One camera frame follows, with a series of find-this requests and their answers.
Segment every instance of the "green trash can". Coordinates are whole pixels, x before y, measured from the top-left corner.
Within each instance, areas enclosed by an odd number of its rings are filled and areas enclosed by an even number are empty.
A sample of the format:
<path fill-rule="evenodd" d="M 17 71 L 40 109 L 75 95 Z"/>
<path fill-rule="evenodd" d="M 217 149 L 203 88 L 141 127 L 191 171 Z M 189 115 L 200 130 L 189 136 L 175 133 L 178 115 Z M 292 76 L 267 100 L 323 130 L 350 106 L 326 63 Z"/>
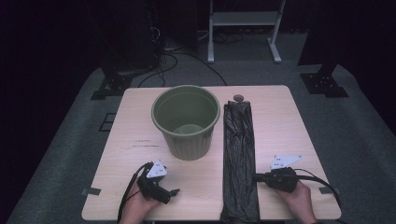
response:
<path fill-rule="evenodd" d="M 207 153 L 219 114 L 216 96 L 192 85 L 163 92 L 151 108 L 152 120 L 171 153 L 183 161 L 195 161 Z"/>

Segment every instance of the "human hand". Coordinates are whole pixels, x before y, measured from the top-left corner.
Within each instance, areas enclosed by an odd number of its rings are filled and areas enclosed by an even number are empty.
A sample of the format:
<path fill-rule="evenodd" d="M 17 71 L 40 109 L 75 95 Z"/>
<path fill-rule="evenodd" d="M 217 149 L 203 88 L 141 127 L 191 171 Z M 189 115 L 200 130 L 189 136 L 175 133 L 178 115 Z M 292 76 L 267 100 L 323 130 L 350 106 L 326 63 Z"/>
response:
<path fill-rule="evenodd" d="M 139 224 L 153 208 L 160 204 L 157 200 L 145 198 L 136 181 L 128 193 L 128 198 L 122 211 L 120 224 Z"/>
<path fill-rule="evenodd" d="M 315 218 L 311 201 L 311 189 L 301 181 L 297 182 L 296 189 L 292 193 L 274 189 L 285 201 L 291 213 L 303 224 L 318 222 Z"/>

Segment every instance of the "black trash bag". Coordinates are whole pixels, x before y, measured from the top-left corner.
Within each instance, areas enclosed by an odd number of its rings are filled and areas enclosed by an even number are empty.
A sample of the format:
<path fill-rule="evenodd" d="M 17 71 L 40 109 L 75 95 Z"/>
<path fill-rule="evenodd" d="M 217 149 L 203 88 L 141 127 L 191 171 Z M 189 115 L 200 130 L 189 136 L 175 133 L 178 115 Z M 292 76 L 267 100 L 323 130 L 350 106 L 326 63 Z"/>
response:
<path fill-rule="evenodd" d="M 223 209 L 225 223 L 260 223 L 250 102 L 224 106 Z"/>

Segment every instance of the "small round object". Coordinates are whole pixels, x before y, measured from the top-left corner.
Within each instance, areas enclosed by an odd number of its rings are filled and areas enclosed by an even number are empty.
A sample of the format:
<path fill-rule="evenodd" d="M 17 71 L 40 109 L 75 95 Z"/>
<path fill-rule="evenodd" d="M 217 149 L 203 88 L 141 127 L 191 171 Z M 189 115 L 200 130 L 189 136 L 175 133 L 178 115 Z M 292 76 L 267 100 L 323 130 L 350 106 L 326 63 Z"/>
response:
<path fill-rule="evenodd" d="M 236 94 L 236 95 L 233 97 L 233 99 L 234 99 L 236 102 L 241 103 L 241 102 L 244 101 L 244 96 L 243 96 L 243 95 L 240 95 L 240 94 Z"/>

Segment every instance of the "gray carpet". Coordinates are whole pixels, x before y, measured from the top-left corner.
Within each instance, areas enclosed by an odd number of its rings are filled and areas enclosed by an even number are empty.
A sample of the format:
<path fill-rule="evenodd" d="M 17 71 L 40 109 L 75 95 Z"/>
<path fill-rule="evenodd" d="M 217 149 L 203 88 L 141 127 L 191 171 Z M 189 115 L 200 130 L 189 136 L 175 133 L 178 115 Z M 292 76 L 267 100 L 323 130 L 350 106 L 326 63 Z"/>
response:
<path fill-rule="evenodd" d="M 265 37 L 244 35 L 243 40 L 231 45 L 215 45 L 215 63 L 211 67 L 230 86 L 288 86 L 330 183 L 343 192 L 341 219 L 359 224 L 396 223 L 396 137 L 361 92 L 356 79 L 337 66 L 333 77 L 349 97 L 311 95 L 300 73 L 317 72 L 318 66 L 297 66 L 306 34 L 278 35 L 276 44 L 282 64 L 273 62 Z M 177 43 L 168 47 L 177 47 Z M 163 74 L 164 86 L 224 85 L 201 61 L 177 52 L 194 53 L 189 49 L 173 52 L 177 66 Z M 206 44 L 200 45 L 195 54 L 206 61 Z M 162 56 L 162 62 L 164 70 L 175 59 Z M 141 83 L 150 74 L 136 77 L 132 87 L 163 84 L 158 75 Z M 98 132 L 99 127 L 107 113 L 117 112 L 121 99 L 111 96 L 90 100 L 103 79 L 98 68 L 85 82 L 8 223 L 115 223 L 85 221 L 81 217 L 85 203 L 81 192 L 91 186 L 108 137 L 108 133 Z"/>

